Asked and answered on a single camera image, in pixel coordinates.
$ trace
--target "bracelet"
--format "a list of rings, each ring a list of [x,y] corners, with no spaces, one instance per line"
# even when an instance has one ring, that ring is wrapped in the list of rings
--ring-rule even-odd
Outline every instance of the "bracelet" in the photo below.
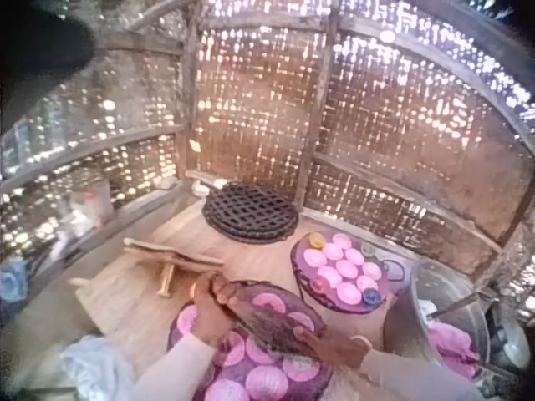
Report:
[[[372,349],[372,348],[374,347],[373,344],[371,343],[371,341],[370,341],[368,338],[366,338],[365,336],[361,336],[361,335],[353,336],[353,337],[351,338],[351,341],[353,341],[353,340],[360,340],[360,341],[362,341],[364,344],[366,344],[366,346],[367,346],[369,349]]]

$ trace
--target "person's arm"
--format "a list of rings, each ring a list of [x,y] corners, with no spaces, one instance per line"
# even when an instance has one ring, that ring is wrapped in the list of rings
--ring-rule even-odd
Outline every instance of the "person's arm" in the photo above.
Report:
[[[193,297],[198,315],[191,332],[141,376],[134,389],[136,401],[193,398],[217,348],[234,326],[221,305],[235,302],[236,295],[237,287],[220,275],[199,278]]]
[[[296,327],[294,333],[321,360],[348,366],[404,401],[483,400],[468,380],[440,365],[375,351],[362,340],[331,332],[319,338],[303,327]]]

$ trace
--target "wooden table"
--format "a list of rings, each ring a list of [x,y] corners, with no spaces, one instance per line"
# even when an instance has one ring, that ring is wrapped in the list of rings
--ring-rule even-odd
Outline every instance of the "wooden table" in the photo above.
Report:
[[[310,231],[325,227],[301,216],[295,233],[284,242],[247,245],[232,241],[213,230],[201,214],[198,202],[158,228],[147,241],[175,246],[225,261],[229,279],[267,280],[298,293],[290,250]],[[126,356],[139,377],[164,355],[171,321],[189,300],[189,288],[197,274],[176,274],[174,294],[165,299],[156,295],[161,269],[144,265],[137,256],[124,254],[109,264],[93,280],[77,290],[76,295],[101,332]],[[305,301],[318,311],[330,326],[348,336],[364,334],[377,348],[383,345],[383,321],[392,297],[369,315],[346,315],[330,311],[305,293]],[[324,400],[392,399],[354,374],[337,372]]]

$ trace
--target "white sleeve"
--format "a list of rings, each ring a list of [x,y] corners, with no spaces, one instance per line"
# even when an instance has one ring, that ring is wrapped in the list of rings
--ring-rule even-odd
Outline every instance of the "white sleeve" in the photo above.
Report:
[[[372,349],[360,372],[404,401],[484,401],[468,380],[435,363]]]
[[[188,333],[141,376],[135,400],[191,400],[215,354],[215,348]]]

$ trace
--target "human hand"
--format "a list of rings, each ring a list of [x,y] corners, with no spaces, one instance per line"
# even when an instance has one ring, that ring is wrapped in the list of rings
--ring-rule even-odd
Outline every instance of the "human hand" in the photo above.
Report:
[[[327,331],[318,337],[308,329],[297,326],[293,334],[298,340],[309,345],[322,362],[334,366],[347,366],[358,370],[371,349],[368,343],[359,338],[351,340],[336,332]]]
[[[195,284],[193,302],[197,318],[191,333],[204,343],[219,347],[234,327],[234,320],[222,309],[237,298],[238,285],[229,282],[220,273],[202,274]]]

